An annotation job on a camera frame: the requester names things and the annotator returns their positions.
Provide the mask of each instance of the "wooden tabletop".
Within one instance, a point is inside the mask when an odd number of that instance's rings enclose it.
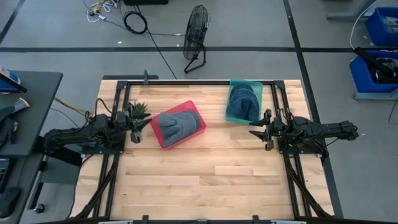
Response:
[[[116,83],[117,80],[103,80],[98,93],[110,108]],[[309,118],[301,81],[285,80],[285,85],[293,114]],[[169,151],[160,148],[149,125],[142,132],[140,144],[132,143],[127,135],[111,219],[140,220],[143,215],[149,215],[151,220],[250,220],[253,215],[263,220],[293,218],[286,171],[277,145],[272,151],[265,151],[264,143],[248,132],[263,128],[225,121],[228,88],[228,85],[131,88],[130,101],[146,102],[148,112],[153,115],[192,100],[207,129]],[[262,111],[267,108],[275,116],[271,89],[265,86]],[[105,112],[99,105],[98,113]],[[95,192],[102,157],[93,156],[81,168],[72,216]],[[333,213],[320,159],[314,154],[300,157],[307,188],[325,211]],[[300,214],[304,215],[298,188],[296,193]]]

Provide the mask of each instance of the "blue storage bin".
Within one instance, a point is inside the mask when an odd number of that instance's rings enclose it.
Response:
[[[398,52],[367,50],[369,56],[374,58],[388,57],[398,60]],[[356,57],[350,65],[358,93],[389,93],[398,88],[398,84],[376,84],[373,82],[366,62],[361,57]]]
[[[398,7],[378,7],[366,21],[372,42],[377,46],[398,47],[398,34],[391,34],[387,31],[382,16],[398,18]]]

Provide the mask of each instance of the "white cable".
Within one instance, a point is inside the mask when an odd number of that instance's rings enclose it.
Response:
[[[98,2],[95,4],[92,4],[86,11],[87,21],[90,23],[98,22],[99,20],[101,20],[101,14],[99,14],[99,13],[96,14],[96,15],[98,15],[98,19],[93,20],[93,21],[90,20],[90,11],[93,12],[93,10],[91,8],[96,6],[97,4],[98,4]],[[100,5],[100,8],[103,8],[105,10],[105,12],[110,12],[111,8],[109,6],[113,6],[113,4],[109,3],[109,2],[102,2]]]
[[[372,3],[367,9],[365,9],[360,15],[359,17],[356,19],[353,29],[351,30],[351,36],[349,37],[349,45],[351,46],[351,48],[353,50],[355,50],[354,46],[353,46],[353,34],[354,34],[354,29],[356,26],[356,23],[359,21],[359,19],[363,16],[363,14],[365,14],[365,12],[367,12],[376,2],[378,2],[378,0],[376,0],[374,3]]]

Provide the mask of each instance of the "electric fan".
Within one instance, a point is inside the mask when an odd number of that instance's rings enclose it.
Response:
[[[189,17],[187,31],[185,32],[183,52],[184,57],[190,60],[190,63],[184,69],[185,73],[200,68],[206,63],[206,48],[203,45],[203,41],[205,41],[207,27],[207,9],[202,5],[195,6],[191,12],[191,16]],[[203,63],[194,68],[188,69],[192,62],[198,59],[201,50],[203,50]]]

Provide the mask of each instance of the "metal bracket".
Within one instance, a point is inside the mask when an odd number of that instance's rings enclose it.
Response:
[[[132,220],[99,222],[98,224],[132,224]]]
[[[260,224],[260,218],[258,215],[253,215],[253,224]]]
[[[141,224],[148,224],[148,220],[149,220],[149,215],[143,215]]]
[[[148,72],[144,70],[144,85],[148,85]]]
[[[280,88],[281,90],[286,89],[284,81],[276,80],[276,81],[274,81],[274,83],[275,83],[276,87]]]
[[[285,221],[285,220],[271,220],[271,224],[307,224],[301,221]]]
[[[124,87],[127,85],[127,82],[128,82],[128,81],[118,81],[118,84],[117,84],[117,86],[116,86],[116,89],[117,89],[117,90],[120,90],[120,89],[124,88]]]

